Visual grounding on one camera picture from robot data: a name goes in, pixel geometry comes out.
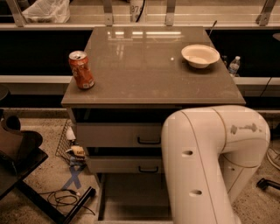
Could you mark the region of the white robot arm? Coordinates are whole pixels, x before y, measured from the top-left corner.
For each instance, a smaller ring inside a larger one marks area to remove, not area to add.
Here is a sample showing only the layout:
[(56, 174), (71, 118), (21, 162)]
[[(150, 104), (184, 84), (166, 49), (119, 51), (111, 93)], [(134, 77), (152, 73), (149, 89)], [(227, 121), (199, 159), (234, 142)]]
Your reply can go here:
[(250, 108), (171, 114), (162, 128), (162, 156), (174, 224), (241, 224), (232, 203), (269, 144), (269, 125)]

